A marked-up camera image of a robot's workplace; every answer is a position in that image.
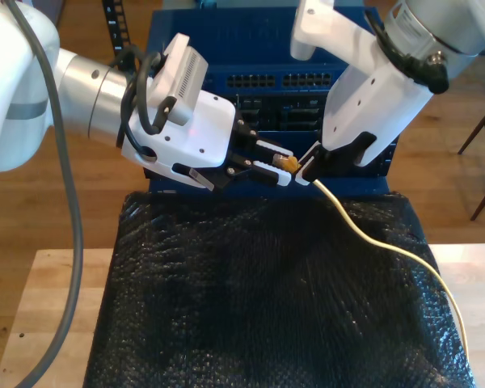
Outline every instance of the wooden floor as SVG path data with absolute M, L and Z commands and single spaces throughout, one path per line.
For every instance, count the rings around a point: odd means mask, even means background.
M 132 41 L 144 47 L 150 12 L 159 2 L 124 0 L 124 6 Z M 67 0 L 59 31 L 62 47 L 101 62 L 111 59 L 99 0 Z M 479 58 L 401 137 L 390 187 L 410 198 L 431 243 L 485 243 L 485 210 L 476 222 L 469 221 L 485 193 L 485 135 L 456 155 L 484 112 L 485 58 Z M 124 197 L 146 190 L 147 182 L 118 150 L 77 137 L 69 137 L 69 149 L 85 246 L 112 247 Z M 0 360 L 36 250 L 68 247 L 70 220 L 49 130 L 32 160 L 0 174 Z

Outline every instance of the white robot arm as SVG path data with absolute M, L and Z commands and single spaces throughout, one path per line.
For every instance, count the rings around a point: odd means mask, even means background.
M 376 36 L 333 6 L 301 0 L 291 38 L 298 60 L 320 47 L 349 64 L 329 92 L 321 142 L 300 160 L 301 184 L 370 163 L 485 48 L 485 0 L 400 0 L 384 29 L 367 15 Z
M 187 36 L 178 34 L 163 56 L 144 57 L 145 73 L 127 79 L 59 49 L 52 23 L 19 6 L 53 66 L 67 133 L 119 146 L 130 161 L 198 188 L 223 188 L 243 178 L 289 184 L 291 174 L 272 166 L 272 157 L 292 153 L 260 139 L 230 101 L 201 90 L 208 64 Z M 39 64 L 2 4 L 0 32 L 0 171 L 6 171 L 36 152 L 53 122 Z M 264 160 L 254 160 L 253 153 Z

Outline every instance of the gray cable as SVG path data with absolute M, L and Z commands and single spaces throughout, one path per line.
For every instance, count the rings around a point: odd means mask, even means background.
M 72 177 L 72 171 L 70 168 L 70 159 L 68 156 L 68 150 L 66 149 L 65 131 L 63 129 L 63 117 L 61 115 L 61 105 L 59 103 L 59 97 L 57 95 L 56 82 L 54 80 L 52 68 L 50 62 L 45 55 L 43 47 L 38 40 L 36 34 L 32 30 L 30 24 L 23 16 L 22 11 L 18 8 L 15 0 L 5 0 L 5 3 L 12 15 L 15 17 L 22 33 L 25 35 L 32 51 L 36 55 L 38 62 L 40 63 L 41 71 L 47 85 L 48 98 L 50 99 L 50 106 L 52 107 L 54 128 L 56 130 L 56 144 L 57 152 L 59 154 L 59 163 L 61 165 L 61 173 L 63 174 L 63 180 L 65 182 L 66 197 L 68 199 L 68 206 L 70 209 L 70 217 L 72 220 L 72 231 L 74 233 L 74 263 L 72 266 L 72 275 L 70 279 L 70 290 L 68 297 L 66 298 L 65 311 L 59 323 L 59 327 L 56 330 L 56 334 L 47 351 L 41 357 L 40 362 L 34 367 L 34 369 L 17 385 L 17 387 L 32 387 L 41 376 L 47 371 L 49 366 L 53 363 L 57 353 L 61 349 L 66 335 L 70 330 L 70 324 L 74 317 L 75 307 L 78 302 L 79 287 L 81 286 L 82 275 L 82 225 L 81 215 L 79 212 L 79 203 L 77 193 L 74 186 L 74 178 Z

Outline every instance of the metal rack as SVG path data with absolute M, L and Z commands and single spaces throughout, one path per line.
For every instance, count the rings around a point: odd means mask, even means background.
M 128 33 L 128 24 L 124 13 L 122 0 L 103 0 L 104 15 L 108 24 L 108 32 L 112 41 L 115 56 L 131 44 Z M 135 70 L 135 58 L 128 55 L 119 66 L 122 71 Z

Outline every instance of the black fabric cover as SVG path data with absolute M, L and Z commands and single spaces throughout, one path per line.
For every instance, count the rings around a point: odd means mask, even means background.
M 406 198 L 346 200 L 435 266 Z M 127 198 L 85 386 L 469 387 L 443 291 L 326 199 Z

